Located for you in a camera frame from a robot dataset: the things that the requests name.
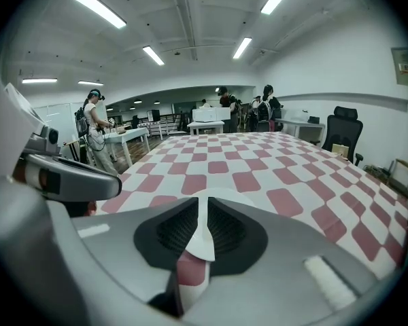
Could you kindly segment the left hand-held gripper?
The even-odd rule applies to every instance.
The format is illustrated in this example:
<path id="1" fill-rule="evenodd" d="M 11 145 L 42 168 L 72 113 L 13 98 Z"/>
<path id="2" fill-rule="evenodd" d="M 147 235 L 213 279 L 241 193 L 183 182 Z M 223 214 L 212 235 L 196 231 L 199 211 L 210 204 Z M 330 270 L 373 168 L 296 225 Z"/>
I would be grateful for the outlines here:
<path id="1" fill-rule="evenodd" d="M 25 181 L 48 199 L 90 202 L 120 194 L 119 177 L 58 156 L 57 140 L 58 131 L 39 117 L 12 84 L 5 86 L 0 79 L 0 177 L 11 175 L 20 156 L 28 154 Z"/>

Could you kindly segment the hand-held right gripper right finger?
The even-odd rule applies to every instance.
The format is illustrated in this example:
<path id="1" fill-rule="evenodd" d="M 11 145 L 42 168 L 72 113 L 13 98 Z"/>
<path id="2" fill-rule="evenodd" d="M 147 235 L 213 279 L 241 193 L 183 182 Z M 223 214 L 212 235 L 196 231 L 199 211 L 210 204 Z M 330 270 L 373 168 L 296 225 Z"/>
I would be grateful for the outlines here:
<path id="1" fill-rule="evenodd" d="M 209 199 L 216 258 L 183 315 L 193 325 L 354 325 L 377 283 L 353 255 L 310 226 Z"/>

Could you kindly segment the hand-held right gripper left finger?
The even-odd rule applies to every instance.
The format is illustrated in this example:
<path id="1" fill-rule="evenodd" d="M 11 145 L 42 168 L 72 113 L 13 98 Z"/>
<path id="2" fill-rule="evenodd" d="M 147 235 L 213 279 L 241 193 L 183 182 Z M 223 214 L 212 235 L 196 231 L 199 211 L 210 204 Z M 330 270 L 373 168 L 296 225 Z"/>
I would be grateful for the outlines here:
<path id="1" fill-rule="evenodd" d="M 183 307 L 177 262 L 197 228 L 199 201 L 72 220 L 101 267 L 141 302 L 174 317 Z"/>

